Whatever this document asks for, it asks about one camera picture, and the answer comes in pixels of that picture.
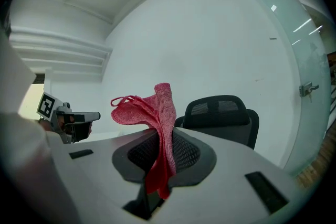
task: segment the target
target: ceiling light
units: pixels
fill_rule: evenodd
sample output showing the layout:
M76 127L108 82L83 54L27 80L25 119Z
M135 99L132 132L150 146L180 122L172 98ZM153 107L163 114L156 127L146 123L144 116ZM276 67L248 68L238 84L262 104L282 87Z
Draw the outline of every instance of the ceiling light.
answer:
M311 21L311 18L308 20L308 21L306 21L306 22L304 22L301 26L299 26L297 29L295 29L293 32L296 32L297 30L299 30L299 29L301 29L303 26L305 26L307 23L309 23Z
M292 45L294 45L295 43L299 42L301 39L299 39L298 41L295 41Z
M313 32L310 32L309 34L313 34L314 32L316 32L317 30L321 29L323 25L319 26L318 28L316 28Z

